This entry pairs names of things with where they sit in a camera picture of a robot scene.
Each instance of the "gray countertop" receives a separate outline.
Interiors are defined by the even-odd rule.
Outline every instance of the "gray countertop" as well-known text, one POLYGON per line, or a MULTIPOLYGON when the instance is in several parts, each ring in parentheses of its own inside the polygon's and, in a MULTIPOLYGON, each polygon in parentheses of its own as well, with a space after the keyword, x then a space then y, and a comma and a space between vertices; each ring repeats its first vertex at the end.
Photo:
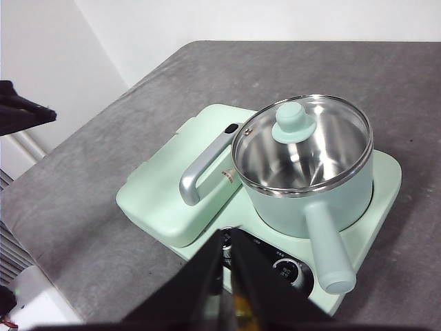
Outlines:
POLYGON ((190 43, 3 191, 3 221, 86 321, 118 321, 183 264, 119 210, 126 177, 209 104, 311 93, 363 109, 403 171, 336 317, 438 328, 441 43, 190 43))

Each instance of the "silver metal handle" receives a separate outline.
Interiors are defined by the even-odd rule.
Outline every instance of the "silver metal handle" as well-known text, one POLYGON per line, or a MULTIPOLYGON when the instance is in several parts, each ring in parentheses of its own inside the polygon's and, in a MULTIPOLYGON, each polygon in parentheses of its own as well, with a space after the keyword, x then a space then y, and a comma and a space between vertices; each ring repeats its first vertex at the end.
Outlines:
POLYGON ((242 123, 230 124, 184 171, 179 181, 179 192, 187 205, 196 205, 201 198, 196 191, 196 182, 210 164, 232 143, 242 123))

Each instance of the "white wall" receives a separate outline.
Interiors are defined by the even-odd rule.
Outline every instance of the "white wall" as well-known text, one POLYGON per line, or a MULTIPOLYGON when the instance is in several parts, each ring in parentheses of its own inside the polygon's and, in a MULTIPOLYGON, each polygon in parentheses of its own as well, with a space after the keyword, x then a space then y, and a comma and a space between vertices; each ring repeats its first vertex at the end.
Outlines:
POLYGON ((131 86, 199 39, 441 41, 439 0, 75 0, 131 86))
POLYGON ((127 90, 72 0, 1 2, 1 78, 57 112, 28 130, 45 152, 127 90))

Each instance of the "pot handle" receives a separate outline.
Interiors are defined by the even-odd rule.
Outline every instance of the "pot handle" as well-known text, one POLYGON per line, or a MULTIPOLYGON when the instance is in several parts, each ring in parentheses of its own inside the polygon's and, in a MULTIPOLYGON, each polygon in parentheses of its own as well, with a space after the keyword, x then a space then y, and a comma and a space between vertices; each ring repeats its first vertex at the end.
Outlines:
POLYGON ((201 198, 196 191, 196 182, 210 164, 232 143, 242 123, 232 123, 184 171, 179 181, 179 192, 187 205, 196 205, 201 198))
POLYGON ((326 203, 305 210, 318 282, 329 294, 344 294, 356 285, 356 273, 326 203))

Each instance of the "pot lid knob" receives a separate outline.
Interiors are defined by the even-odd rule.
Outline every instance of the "pot lid knob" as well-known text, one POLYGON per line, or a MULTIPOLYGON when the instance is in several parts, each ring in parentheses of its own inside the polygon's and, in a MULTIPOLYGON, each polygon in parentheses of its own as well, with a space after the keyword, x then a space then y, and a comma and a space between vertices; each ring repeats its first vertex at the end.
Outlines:
POLYGON ((276 111, 272 136, 279 143, 300 143, 316 130, 317 122, 299 103, 285 102, 276 111))

